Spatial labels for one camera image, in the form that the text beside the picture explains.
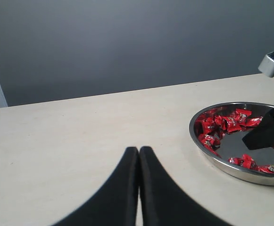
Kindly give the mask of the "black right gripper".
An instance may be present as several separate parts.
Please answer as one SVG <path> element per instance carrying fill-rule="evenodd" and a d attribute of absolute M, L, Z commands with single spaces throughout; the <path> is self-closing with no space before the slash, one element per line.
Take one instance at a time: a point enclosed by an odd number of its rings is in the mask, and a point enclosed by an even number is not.
<path fill-rule="evenodd" d="M 274 148 L 274 108 L 264 115 L 259 125 L 246 134 L 242 141 L 249 150 Z"/>

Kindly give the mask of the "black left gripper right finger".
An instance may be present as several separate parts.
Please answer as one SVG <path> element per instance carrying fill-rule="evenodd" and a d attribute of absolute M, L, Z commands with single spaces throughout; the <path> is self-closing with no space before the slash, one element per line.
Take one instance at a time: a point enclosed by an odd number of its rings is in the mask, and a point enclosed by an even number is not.
<path fill-rule="evenodd" d="M 140 197 L 145 226 L 228 226 L 195 202 L 166 172 L 153 149 L 140 149 Z"/>

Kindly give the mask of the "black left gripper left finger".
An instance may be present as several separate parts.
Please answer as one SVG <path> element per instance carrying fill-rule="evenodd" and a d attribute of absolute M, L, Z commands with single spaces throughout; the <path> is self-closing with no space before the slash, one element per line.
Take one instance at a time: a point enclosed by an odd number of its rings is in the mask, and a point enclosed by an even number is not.
<path fill-rule="evenodd" d="M 139 192 L 139 152 L 127 147 L 106 182 L 56 226 L 134 226 Z"/>

